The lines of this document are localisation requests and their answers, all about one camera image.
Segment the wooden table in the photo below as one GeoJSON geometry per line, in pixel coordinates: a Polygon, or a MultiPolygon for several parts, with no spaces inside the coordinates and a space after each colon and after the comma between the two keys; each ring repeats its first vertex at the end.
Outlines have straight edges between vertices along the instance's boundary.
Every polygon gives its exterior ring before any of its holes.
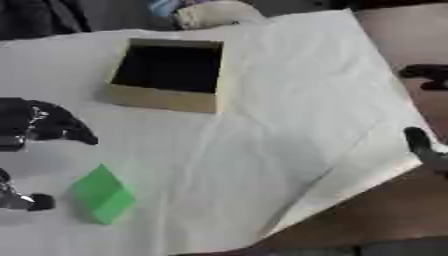
{"type": "MultiPolygon", "coordinates": [[[[448,28],[448,4],[371,11],[359,17],[394,69],[444,60],[448,64],[448,29],[428,31],[441,18],[447,21],[443,24],[448,28]],[[431,41],[434,37],[440,42],[434,44],[431,41]]],[[[423,92],[419,88],[421,80],[403,82],[439,139],[448,142],[448,92],[423,92]]],[[[423,166],[250,248],[214,255],[243,252],[256,255],[257,251],[266,250],[360,245],[443,235],[448,235],[448,180],[423,166]]]]}

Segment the white object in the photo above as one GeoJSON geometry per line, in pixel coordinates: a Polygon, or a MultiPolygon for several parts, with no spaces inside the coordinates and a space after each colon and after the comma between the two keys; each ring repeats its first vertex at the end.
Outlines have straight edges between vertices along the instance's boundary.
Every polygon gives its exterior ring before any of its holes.
{"type": "Polygon", "coordinates": [[[265,20],[253,6],[236,0],[196,4],[179,9],[175,16],[183,29],[203,29],[265,20]]]}
{"type": "Polygon", "coordinates": [[[0,154],[21,190],[59,203],[37,215],[1,212],[0,247],[9,255],[152,256],[248,246],[417,166],[405,127],[433,136],[349,11],[204,31],[8,42],[0,47],[0,84],[2,97],[63,105],[100,138],[97,147],[47,142],[0,154]],[[130,37],[225,41],[220,112],[104,101],[104,81],[130,37]],[[99,163],[137,199],[111,226],[79,221],[64,199],[99,163]]]}

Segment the green block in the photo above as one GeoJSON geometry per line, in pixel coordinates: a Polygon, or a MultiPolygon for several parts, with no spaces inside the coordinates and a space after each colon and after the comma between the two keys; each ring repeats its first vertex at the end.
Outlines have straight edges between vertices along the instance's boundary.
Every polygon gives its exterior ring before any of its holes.
{"type": "Polygon", "coordinates": [[[135,201],[132,194],[104,165],[73,185],[75,198],[102,224],[111,224],[135,201]]]}

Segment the open box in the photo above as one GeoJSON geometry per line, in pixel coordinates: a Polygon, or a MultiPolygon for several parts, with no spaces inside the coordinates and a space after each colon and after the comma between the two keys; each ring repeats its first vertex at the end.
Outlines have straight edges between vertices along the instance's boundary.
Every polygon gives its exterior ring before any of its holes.
{"type": "Polygon", "coordinates": [[[120,105],[215,113],[222,51],[222,42],[130,39],[106,94],[120,105]]]}

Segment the robotic hand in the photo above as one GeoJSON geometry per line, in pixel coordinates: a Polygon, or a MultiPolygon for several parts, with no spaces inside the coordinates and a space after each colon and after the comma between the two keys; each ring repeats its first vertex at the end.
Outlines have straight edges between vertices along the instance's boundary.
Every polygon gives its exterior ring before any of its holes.
{"type": "MultiPolygon", "coordinates": [[[[42,101],[0,98],[0,152],[16,152],[27,140],[65,139],[98,144],[98,138],[64,108],[42,101]]],[[[0,168],[0,208],[40,211],[55,207],[53,197],[25,196],[15,190],[8,172],[0,168]]]]}
{"type": "Polygon", "coordinates": [[[448,154],[435,151],[428,135],[421,128],[408,127],[404,130],[404,134],[409,151],[431,170],[448,178],[448,154]]]}

